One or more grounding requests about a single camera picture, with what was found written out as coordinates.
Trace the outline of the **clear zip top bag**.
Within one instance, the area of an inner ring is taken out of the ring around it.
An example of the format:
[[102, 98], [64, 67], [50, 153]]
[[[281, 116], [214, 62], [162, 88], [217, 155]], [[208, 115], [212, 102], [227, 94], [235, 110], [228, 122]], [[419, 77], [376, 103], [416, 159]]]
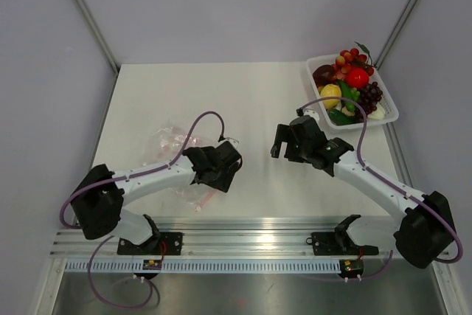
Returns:
[[[154, 131], [142, 149], [142, 165], [154, 165], [170, 161], [180, 151], [187, 137], [187, 131], [174, 125], [171, 121]], [[164, 191], [164, 194], [188, 204], [195, 212], [200, 212], [216, 194], [216, 191], [202, 184], [194, 184], [188, 187], [172, 187]]]

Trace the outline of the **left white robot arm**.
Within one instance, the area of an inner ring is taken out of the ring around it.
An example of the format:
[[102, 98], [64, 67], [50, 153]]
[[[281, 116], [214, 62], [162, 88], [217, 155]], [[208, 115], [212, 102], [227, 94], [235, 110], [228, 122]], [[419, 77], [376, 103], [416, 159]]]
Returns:
[[149, 215], [138, 215], [125, 206], [161, 190], [193, 184], [227, 193], [242, 162], [236, 147], [225, 139], [215, 147], [187, 148], [167, 164], [148, 169], [115, 173], [101, 164], [81, 181], [70, 205], [85, 239], [113, 236], [149, 255], [160, 250], [159, 228]]

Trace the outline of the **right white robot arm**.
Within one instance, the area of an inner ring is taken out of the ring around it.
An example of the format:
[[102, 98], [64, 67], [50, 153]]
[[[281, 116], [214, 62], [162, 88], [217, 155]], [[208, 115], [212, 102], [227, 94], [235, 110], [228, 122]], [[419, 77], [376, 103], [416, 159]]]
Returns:
[[315, 117], [302, 115], [276, 129], [271, 156], [309, 164], [340, 179], [373, 200], [398, 223], [393, 233], [395, 248], [411, 265], [424, 269], [439, 262], [440, 254], [457, 245], [454, 262], [461, 259], [448, 199], [434, 191], [425, 194], [404, 186], [365, 162], [360, 150], [341, 138], [328, 139]]

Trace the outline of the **yellow lemon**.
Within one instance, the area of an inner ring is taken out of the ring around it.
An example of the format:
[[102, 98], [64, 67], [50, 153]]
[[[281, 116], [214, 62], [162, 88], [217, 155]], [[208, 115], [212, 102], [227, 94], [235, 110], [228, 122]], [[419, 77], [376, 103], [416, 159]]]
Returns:
[[319, 91], [319, 95], [321, 98], [325, 98], [325, 100], [322, 101], [322, 104], [326, 110], [335, 108], [341, 102], [341, 89], [336, 84], [323, 86]]

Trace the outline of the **green pepper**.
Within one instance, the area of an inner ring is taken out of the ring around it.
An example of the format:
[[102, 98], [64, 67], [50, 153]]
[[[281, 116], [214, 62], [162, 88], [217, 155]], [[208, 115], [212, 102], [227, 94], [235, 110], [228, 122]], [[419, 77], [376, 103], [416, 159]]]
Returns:
[[351, 88], [343, 80], [338, 80], [338, 85], [341, 89], [341, 95], [344, 98], [344, 106], [348, 111], [354, 112], [355, 101], [351, 92]]

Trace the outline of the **dark red apple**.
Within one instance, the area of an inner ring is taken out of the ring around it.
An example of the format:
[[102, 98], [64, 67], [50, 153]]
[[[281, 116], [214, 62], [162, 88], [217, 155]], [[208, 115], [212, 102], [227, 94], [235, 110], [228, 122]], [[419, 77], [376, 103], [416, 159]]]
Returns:
[[318, 67], [312, 74], [314, 83], [317, 86], [326, 86], [332, 83], [336, 79], [335, 76], [335, 68], [329, 64]]

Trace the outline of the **purple grape bunch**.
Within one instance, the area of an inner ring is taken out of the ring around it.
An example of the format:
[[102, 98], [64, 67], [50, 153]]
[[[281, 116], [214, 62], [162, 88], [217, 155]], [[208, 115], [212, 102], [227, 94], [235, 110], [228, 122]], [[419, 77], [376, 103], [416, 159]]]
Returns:
[[374, 81], [360, 89], [357, 104], [359, 104], [366, 115], [368, 115], [377, 110], [377, 104], [381, 101], [382, 96], [383, 91], [378, 82]]

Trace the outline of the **white plastic basket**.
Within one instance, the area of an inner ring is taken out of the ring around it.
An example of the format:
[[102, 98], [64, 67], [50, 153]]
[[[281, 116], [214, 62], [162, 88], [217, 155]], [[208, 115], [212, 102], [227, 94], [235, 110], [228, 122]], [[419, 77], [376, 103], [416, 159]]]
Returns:
[[[337, 57], [337, 54], [321, 55], [318, 57], [309, 58], [305, 62], [306, 72], [308, 73], [308, 78], [311, 79], [311, 85], [313, 87], [313, 91], [316, 96], [316, 99], [320, 98], [320, 94], [314, 82], [313, 73], [315, 72], [316, 69], [318, 69], [322, 65], [330, 65], [330, 64], [335, 63], [336, 57]], [[380, 87], [380, 90], [383, 92], [382, 98], [378, 105], [380, 105], [384, 109], [385, 115], [382, 120], [375, 120], [371, 117], [368, 117], [367, 127], [369, 128], [369, 127], [374, 127], [374, 126], [379, 126], [379, 125], [385, 125], [387, 123], [396, 121], [399, 117], [398, 109], [377, 70], [374, 71], [374, 74], [369, 79], [369, 81], [377, 82]], [[363, 127], [362, 122], [354, 123], [351, 125], [337, 125], [329, 118], [328, 112], [325, 109], [324, 104], [322, 102], [319, 102], [316, 105], [319, 107], [320, 116], [324, 117], [326, 125], [328, 126], [331, 133], [334, 133], [335, 131], [359, 130], [359, 129], [362, 129]]]

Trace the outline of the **small circuit board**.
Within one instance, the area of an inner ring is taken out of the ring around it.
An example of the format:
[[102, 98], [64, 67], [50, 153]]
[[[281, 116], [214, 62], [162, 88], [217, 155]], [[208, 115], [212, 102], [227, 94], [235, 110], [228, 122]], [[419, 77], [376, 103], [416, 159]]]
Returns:
[[143, 260], [142, 268], [149, 270], [160, 270], [162, 268], [162, 262], [159, 260]]
[[364, 273], [363, 260], [341, 260], [340, 261], [341, 274], [344, 277], [357, 277]]

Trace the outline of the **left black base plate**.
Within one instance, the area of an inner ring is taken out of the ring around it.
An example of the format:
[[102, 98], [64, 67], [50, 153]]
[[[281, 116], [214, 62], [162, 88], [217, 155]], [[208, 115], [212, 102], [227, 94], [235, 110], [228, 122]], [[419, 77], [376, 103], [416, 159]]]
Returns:
[[161, 232], [160, 238], [155, 241], [145, 242], [143, 245], [135, 245], [130, 241], [120, 238], [117, 254], [124, 256], [179, 256], [182, 249], [183, 234], [181, 232]]

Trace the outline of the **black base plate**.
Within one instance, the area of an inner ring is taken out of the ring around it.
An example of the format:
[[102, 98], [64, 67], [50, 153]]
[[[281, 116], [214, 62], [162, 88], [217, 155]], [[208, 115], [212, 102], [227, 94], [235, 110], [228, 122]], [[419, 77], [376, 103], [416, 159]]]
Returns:
[[117, 254], [124, 256], [179, 256], [182, 249], [183, 234], [181, 232], [161, 232], [160, 238], [155, 241], [145, 242], [143, 245], [135, 245], [130, 241], [120, 238]]
[[305, 239], [316, 256], [377, 256], [377, 246], [359, 246], [348, 236], [339, 236], [332, 232], [313, 232]]

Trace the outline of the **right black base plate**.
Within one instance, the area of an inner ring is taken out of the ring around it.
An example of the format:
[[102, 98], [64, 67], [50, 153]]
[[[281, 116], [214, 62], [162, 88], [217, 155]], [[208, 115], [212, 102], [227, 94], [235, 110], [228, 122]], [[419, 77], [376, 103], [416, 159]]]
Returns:
[[339, 236], [332, 232], [313, 232], [305, 239], [316, 256], [377, 256], [377, 246], [359, 246], [348, 236]]

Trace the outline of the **left aluminium frame post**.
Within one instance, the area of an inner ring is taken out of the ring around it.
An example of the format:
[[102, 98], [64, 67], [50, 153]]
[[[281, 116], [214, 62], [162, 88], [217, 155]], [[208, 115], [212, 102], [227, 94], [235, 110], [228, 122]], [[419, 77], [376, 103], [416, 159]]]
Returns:
[[114, 77], [117, 78], [119, 75], [120, 65], [117, 62], [117, 59], [112, 52], [110, 46], [108, 45], [103, 32], [101, 31], [98, 23], [96, 22], [92, 11], [90, 10], [86, 0], [72, 0], [76, 6], [78, 12], [80, 13], [86, 27], [91, 33], [93, 39], [99, 47], [99, 50], [106, 59], [108, 66], [114, 74]]

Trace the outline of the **aluminium frame post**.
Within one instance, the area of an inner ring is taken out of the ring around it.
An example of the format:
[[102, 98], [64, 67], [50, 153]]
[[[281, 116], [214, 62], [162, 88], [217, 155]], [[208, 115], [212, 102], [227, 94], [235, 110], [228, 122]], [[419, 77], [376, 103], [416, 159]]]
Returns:
[[392, 47], [399, 39], [403, 28], [406, 26], [409, 18], [412, 16], [416, 6], [420, 0], [407, 0], [403, 9], [400, 11], [397, 21], [395, 22], [390, 34], [388, 35], [385, 44], [379, 52], [379, 55], [375, 61], [375, 66], [379, 69], [387, 59]]
[[117, 62], [117, 59], [112, 52], [110, 46], [108, 45], [103, 32], [101, 31], [98, 23], [96, 22], [92, 11], [90, 10], [86, 0], [72, 0], [76, 6], [78, 12], [80, 13], [86, 27], [91, 33], [93, 39], [99, 47], [99, 50], [106, 59], [108, 66], [114, 74], [114, 77], [117, 78], [119, 75], [120, 65]]

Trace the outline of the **right aluminium frame post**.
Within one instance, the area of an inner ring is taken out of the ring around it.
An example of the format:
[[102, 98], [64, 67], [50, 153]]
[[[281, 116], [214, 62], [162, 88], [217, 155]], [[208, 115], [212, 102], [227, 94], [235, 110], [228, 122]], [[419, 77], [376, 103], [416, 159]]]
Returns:
[[379, 52], [379, 55], [375, 61], [375, 66], [379, 69], [387, 59], [392, 47], [399, 39], [403, 28], [406, 26], [409, 18], [412, 16], [416, 6], [420, 0], [407, 0], [403, 9], [400, 11], [397, 21], [395, 22], [390, 34], [388, 35], [385, 44]]

